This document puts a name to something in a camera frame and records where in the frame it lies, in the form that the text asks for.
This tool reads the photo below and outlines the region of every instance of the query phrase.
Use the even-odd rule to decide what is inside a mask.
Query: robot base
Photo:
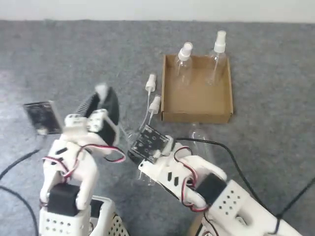
[[[40,210],[39,232],[42,236],[129,236],[122,219],[109,198],[93,196],[91,205],[76,216]]]

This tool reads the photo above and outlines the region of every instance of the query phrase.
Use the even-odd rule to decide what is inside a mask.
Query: white spray nozzle
[[[150,104],[149,112],[157,114],[159,111],[159,106],[161,104],[161,96],[155,96],[153,102]]]
[[[148,81],[146,83],[146,91],[154,92],[156,90],[156,80],[157,80],[157,75],[150,74]]]
[[[225,37],[226,32],[223,30],[218,31],[217,40],[215,42],[214,51],[216,53],[224,53],[225,52]]]
[[[180,60],[188,60],[188,58],[191,55],[191,51],[192,51],[192,43],[189,43],[189,42],[185,43],[178,53],[178,58]]]

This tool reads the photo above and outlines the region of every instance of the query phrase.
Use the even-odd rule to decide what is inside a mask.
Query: bottle cap
[[[178,53],[178,58],[183,61],[188,60],[191,55],[191,51],[192,51],[192,43],[189,43],[189,42],[185,43]]]
[[[217,40],[215,42],[214,51],[216,53],[224,53],[225,52],[225,37],[226,32],[223,30],[218,31]]]

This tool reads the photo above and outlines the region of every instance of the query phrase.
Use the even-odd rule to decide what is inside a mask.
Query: perforated plastic part
[[[112,225],[108,232],[109,236],[129,236],[126,228],[123,225],[122,219],[119,216],[113,218]]]
[[[91,207],[76,216],[58,215],[40,210],[39,233],[42,236],[87,236],[89,234]]]
[[[213,203],[211,211],[215,211],[221,218],[234,219],[249,196],[248,192],[231,180]]]

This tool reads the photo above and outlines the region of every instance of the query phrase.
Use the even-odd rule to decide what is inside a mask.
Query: red wire
[[[179,152],[180,150],[183,150],[183,149],[188,149],[190,150],[191,154],[192,154],[192,151],[191,149],[188,147],[188,146],[183,146],[183,147],[180,147],[179,149],[177,149],[175,152],[174,152],[174,160],[177,161],[177,162],[180,162],[182,163],[183,166],[185,166],[187,169],[189,169],[192,173],[192,176],[193,176],[193,179],[192,179],[192,185],[195,186],[196,182],[197,182],[197,178],[198,178],[198,175],[196,173],[196,171],[190,167],[189,165],[185,164],[184,162],[180,161],[179,159],[177,159],[176,157],[176,153]]]
[[[190,167],[189,165],[185,164],[184,162],[182,162],[182,161],[180,161],[179,159],[176,158],[176,153],[178,151],[180,151],[180,150],[183,150],[183,149],[188,149],[192,153],[191,149],[188,146],[180,147],[179,149],[177,149],[174,152],[174,160],[177,161],[177,162],[182,163],[183,166],[185,166],[187,169],[189,169],[191,171],[193,178],[192,178],[192,184],[190,184],[189,187],[190,188],[194,188],[195,185],[196,185],[196,182],[197,182],[197,178],[198,178],[198,175],[197,175],[196,171],[192,167]],[[185,196],[184,195],[185,195],[185,187],[187,185],[187,179],[188,178],[185,178],[184,181],[183,181],[183,184],[182,184],[182,191],[181,191],[182,204],[184,206],[186,206],[186,207],[189,207],[190,210],[193,211],[193,212],[204,212],[204,211],[206,211],[209,208],[209,206],[206,206],[204,208],[195,208],[192,203],[190,203],[190,204],[185,203],[185,201],[184,201]]]
[[[68,172],[68,173],[65,175],[65,177],[70,177],[70,176],[73,174],[73,172],[74,172],[75,169],[76,169],[76,165],[77,165],[77,163],[78,163],[79,154],[80,154],[80,152],[81,152],[83,149],[85,149],[86,147],[107,148],[107,149],[111,149],[111,150],[118,151],[120,154],[123,155],[122,158],[119,158],[119,159],[117,159],[117,160],[109,160],[109,159],[105,158],[105,160],[107,160],[107,161],[109,161],[109,162],[117,163],[117,162],[121,162],[122,160],[124,160],[124,159],[126,158],[124,152],[123,152],[120,148],[118,148],[118,147],[107,146],[107,145],[99,145],[99,144],[86,144],[86,145],[84,145],[84,146],[81,146],[80,149],[77,151],[77,154],[76,154],[76,156],[75,156],[75,162],[74,162],[74,165],[73,165],[73,169],[72,169],[70,172]]]
[[[64,175],[63,177],[65,178],[65,180],[67,180],[69,177],[72,176],[73,172],[75,171],[76,169],[76,165],[78,164],[78,158],[79,158],[79,154],[80,152],[85,149],[86,147],[96,147],[96,148],[107,148],[107,149],[110,149],[110,150],[115,150],[115,151],[118,151],[122,157],[117,159],[117,160],[110,160],[108,158],[105,158],[105,160],[109,161],[109,162],[113,162],[113,163],[118,163],[118,162],[122,162],[123,160],[125,160],[126,156],[124,154],[124,152],[118,148],[118,147],[113,147],[113,146],[107,146],[107,145],[98,145],[98,144],[86,144],[84,146],[81,146],[79,148],[79,150],[77,151],[76,153],[76,156],[75,156],[75,161],[74,161],[74,164],[73,164],[73,167],[72,167],[72,170],[69,171],[69,169],[67,168],[67,166],[62,162],[60,161],[59,159],[57,158],[54,158],[54,157],[51,157],[51,156],[46,156],[44,157],[43,159],[48,159],[50,161],[55,161],[55,162],[58,162],[59,164],[62,165],[62,167],[66,170],[66,175]]]
[[[51,162],[57,162],[57,163],[59,163],[59,164],[64,168],[65,173],[68,173],[68,172],[69,172],[68,167],[67,167],[61,160],[59,160],[59,159],[57,159],[57,158],[54,158],[54,157],[51,157],[51,156],[45,156],[45,157],[43,157],[43,160],[50,160]],[[68,177],[66,177],[66,176],[63,176],[63,177],[64,177],[63,182],[64,182],[64,183],[67,182]]]
[[[44,160],[50,160],[50,161],[54,161],[54,162],[57,162],[57,163],[59,163],[60,165],[62,165],[62,167],[64,168],[64,170],[65,170],[65,172],[67,173],[67,172],[69,172],[69,169],[67,168],[67,166],[61,161],[61,160],[59,160],[59,159],[57,159],[57,158],[54,158],[54,157],[51,157],[51,156],[45,156],[44,158],[43,158]]]
[[[206,236],[209,233],[210,233],[210,231],[205,231],[205,232],[203,232],[202,236]]]

